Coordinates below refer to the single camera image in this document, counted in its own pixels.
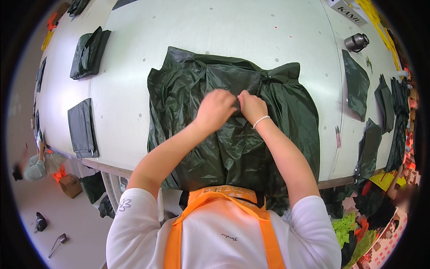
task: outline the white work table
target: white work table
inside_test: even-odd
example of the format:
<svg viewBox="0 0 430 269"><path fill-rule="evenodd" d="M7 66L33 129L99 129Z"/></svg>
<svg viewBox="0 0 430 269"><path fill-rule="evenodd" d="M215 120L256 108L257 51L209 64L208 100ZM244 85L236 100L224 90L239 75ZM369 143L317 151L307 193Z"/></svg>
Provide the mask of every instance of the white work table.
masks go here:
<svg viewBox="0 0 430 269"><path fill-rule="evenodd" d="M116 0L91 0L73 21L65 14L44 51L46 67L37 94L40 128L46 143L75 155L67 110L92 99L95 137L100 157L92 161L133 170L147 154L149 93L147 76L160 69L168 46L194 53L249 60L263 69L299 62L299 82L311 94L319 113L320 176L351 176L366 123L347 107L343 40L365 33L370 45L350 55L371 80L366 119L382 124L374 91L379 75L397 70L372 23L358 27L330 9L326 0L292 1L148 1L138 0L111 11ZM69 78L81 35L98 26L112 31L98 75ZM373 74L366 67L366 57ZM335 127L341 129L337 148ZM376 168L386 165L393 131L382 137Z"/></svg>

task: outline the black strap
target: black strap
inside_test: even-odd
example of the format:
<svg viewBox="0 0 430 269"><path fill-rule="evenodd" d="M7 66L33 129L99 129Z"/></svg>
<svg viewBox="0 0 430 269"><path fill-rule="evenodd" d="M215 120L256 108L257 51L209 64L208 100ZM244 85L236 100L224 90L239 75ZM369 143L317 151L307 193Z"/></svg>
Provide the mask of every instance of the black strap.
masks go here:
<svg viewBox="0 0 430 269"><path fill-rule="evenodd" d="M182 208L182 210L185 210L188 205L189 194L190 192L183 191L181 197L179 198L179 206Z"/></svg>
<svg viewBox="0 0 430 269"><path fill-rule="evenodd" d="M185 208L188 205L189 194L190 194L190 192L183 191L181 194L181 197L179 198L179 206L182 208L182 210L185 210ZM264 194L262 192L255 192L255 196L257 197L257 203L254 203L254 202L252 202L248 199L245 199L245 198L239 198L239 197L234 197L234 198L248 202L248 203L251 203L251 204L257 206L258 208L262 208L264 206Z"/></svg>

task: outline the pearl bracelet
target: pearl bracelet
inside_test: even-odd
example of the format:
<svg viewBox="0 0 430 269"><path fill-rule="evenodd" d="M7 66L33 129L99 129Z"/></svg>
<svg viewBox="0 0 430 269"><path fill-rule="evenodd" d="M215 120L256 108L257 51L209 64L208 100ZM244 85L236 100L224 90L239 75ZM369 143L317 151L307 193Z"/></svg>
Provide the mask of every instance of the pearl bracelet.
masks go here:
<svg viewBox="0 0 430 269"><path fill-rule="evenodd" d="M254 123L254 126L252 126L252 129L253 129L253 130L255 130L255 126L257 126L257 124L258 124L260 121L264 120L265 118L269 118L269 119L270 119L270 116L264 116L264 117L262 117L261 119L259 119L258 121L256 121L256 123Z"/></svg>

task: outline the orange apron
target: orange apron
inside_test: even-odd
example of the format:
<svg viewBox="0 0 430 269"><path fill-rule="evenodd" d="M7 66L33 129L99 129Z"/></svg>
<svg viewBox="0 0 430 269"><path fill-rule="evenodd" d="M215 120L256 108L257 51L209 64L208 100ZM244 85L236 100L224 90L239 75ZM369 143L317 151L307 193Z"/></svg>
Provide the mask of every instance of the orange apron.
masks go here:
<svg viewBox="0 0 430 269"><path fill-rule="evenodd" d="M270 222L270 214L265 209L266 202L264 201L264 205L258 208L256 205L258 203L257 195L254 191L229 185L202 188L190 192L188 205L179 218L172 224L172 229L167 238L164 268L173 269L181 267L182 221L185 217L194 209L217 199L231 200L246 213L258 219L269 269L285 268L278 240Z"/></svg>

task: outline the flower logo on shirt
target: flower logo on shirt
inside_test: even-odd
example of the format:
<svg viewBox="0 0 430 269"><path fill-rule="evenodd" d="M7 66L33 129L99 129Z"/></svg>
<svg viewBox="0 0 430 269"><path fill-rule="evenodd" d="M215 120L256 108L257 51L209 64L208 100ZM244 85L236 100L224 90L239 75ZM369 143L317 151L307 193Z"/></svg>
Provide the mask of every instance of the flower logo on shirt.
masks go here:
<svg viewBox="0 0 430 269"><path fill-rule="evenodd" d="M131 205L129 204L129 202L131 202L132 200L130 199L123 199L120 204L118 205L118 210L121 212L124 212L126 210L127 207L131 207Z"/></svg>

